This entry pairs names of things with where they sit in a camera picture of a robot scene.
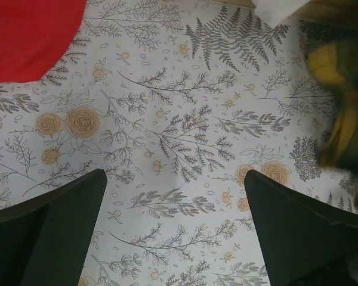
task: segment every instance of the white tissue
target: white tissue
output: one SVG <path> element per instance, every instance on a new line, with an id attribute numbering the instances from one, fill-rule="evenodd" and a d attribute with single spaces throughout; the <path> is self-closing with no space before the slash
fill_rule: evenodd
<path id="1" fill-rule="evenodd" d="M 271 28 L 292 15 L 310 0 L 252 0 L 256 5 L 255 14 Z"/>

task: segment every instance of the orange rose print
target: orange rose print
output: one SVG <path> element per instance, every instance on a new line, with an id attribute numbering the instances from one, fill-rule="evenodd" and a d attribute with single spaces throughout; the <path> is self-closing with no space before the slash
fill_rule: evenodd
<path id="1" fill-rule="evenodd" d="M 57 115 L 46 113 L 37 118 L 36 129 L 44 135 L 53 135 L 64 128 L 64 121 Z"/>
<path id="2" fill-rule="evenodd" d="M 246 173 L 249 170 L 253 170 L 253 168 L 250 165 L 241 165 L 241 166 L 237 167 L 235 178 L 236 178 L 236 182 L 239 184 L 239 186 L 244 186 L 244 179 L 245 179 Z"/>
<path id="3" fill-rule="evenodd" d="M 263 166 L 261 173 L 280 184 L 285 184 L 288 178 L 284 164 L 279 161 L 268 161 Z"/>
<path id="4" fill-rule="evenodd" d="M 90 137 L 97 131 L 99 124 L 97 113 L 90 107 L 78 107 L 67 115 L 70 133 L 76 137 Z"/>
<path id="5" fill-rule="evenodd" d="M 84 277 L 83 275 L 81 275 L 81 277 L 79 278 L 78 286 L 89 286 L 89 283 L 86 280 L 86 277 Z"/>
<path id="6" fill-rule="evenodd" d="M 59 153 L 57 148 L 52 148 L 44 151 L 41 159 L 45 164 L 49 165 L 55 163 L 60 155 L 61 154 Z"/>
<path id="7" fill-rule="evenodd" d="M 245 212 L 247 210 L 249 210 L 249 203 L 248 203 L 248 199 L 247 198 L 241 198 L 239 200 L 239 210 L 241 210 L 242 212 Z"/>

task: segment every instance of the floral patterned floor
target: floral patterned floor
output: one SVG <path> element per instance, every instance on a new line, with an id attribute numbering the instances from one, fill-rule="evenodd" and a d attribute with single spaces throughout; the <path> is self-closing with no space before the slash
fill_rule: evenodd
<path id="1" fill-rule="evenodd" d="M 354 178 L 316 162 L 336 110 L 307 73 L 310 34 L 331 35 L 201 1 L 88 0 L 39 82 L 0 84 L 0 209 L 104 168 L 80 286 L 269 285 L 249 169 L 355 212 Z"/>

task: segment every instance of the fern leaf print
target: fern leaf print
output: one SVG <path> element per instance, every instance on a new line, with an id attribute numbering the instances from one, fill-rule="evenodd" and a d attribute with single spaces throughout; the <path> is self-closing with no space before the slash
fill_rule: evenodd
<path id="1" fill-rule="evenodd" d="M 185 35 L 190 37 L 192 45 L 192 58 L 195 58 L 199 48 L 208 70 L 211 70 L 210 59 L 215 54 L 220 61 L 240 72 L 233 62 L 234 55 L 238 55 L 240 64 L 248 63 L 256 71 L 260 71 L 259 59 L 269 63 L 268 52 L 277 55 L 276 43 L 281 45 L 289 30 L 288 25 L 278 25 L 274 29 L 260 18 L 248 12 L 245 19 L 240 22 L 241 10 L 237 8 L 231 17 L 228 17 L 227 7 L 221 7 L 216 18 L 208 23 L 202 23 L 197 18 L 196 29 L 186 26 Z"/>

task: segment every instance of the red cloth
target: red cloth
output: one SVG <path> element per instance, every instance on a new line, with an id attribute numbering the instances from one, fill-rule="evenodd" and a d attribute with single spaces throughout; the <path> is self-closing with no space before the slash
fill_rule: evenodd
<path id="1" fill-rule="evenodd" d="M 86 0 L 0 0 L 0 82 L 39 80 L 66 52 Z"/>

